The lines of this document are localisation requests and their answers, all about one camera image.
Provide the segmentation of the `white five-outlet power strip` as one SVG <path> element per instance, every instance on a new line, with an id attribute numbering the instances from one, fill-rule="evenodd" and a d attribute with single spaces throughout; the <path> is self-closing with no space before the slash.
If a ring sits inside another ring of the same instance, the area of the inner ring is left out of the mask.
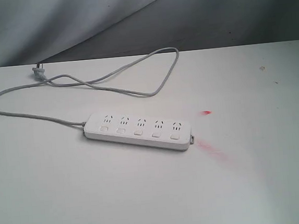
<path id="1" fill-rule="evenodd" d="M 189 122 L 113 112 L 92 114 L 83 133 L 88 139 L 186 151 L 194 143 Z"/>

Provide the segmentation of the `grey wall plug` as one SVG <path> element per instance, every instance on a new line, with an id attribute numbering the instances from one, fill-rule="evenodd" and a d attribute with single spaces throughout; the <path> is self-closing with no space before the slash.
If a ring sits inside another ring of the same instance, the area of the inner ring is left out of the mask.
<path id="1" fill-rule="evenodd" d="M 36 79 L 36 81 L 45 81 L 46 80 L 46 76 L 45 76 L 45 69 L 43 68 L 43 66 L 41 64 L 37 64 L 34 68 L 32 68 L 34 77 Z"/>

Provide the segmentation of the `grey backdrop cloth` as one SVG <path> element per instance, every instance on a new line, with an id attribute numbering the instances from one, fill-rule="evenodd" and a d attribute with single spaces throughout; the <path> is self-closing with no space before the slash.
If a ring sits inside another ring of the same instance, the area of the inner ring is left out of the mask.
<path id="1" fill-rule="evenodd" d="M 299 0 L 0 0 L 0 66 L 299 40 Z"/>

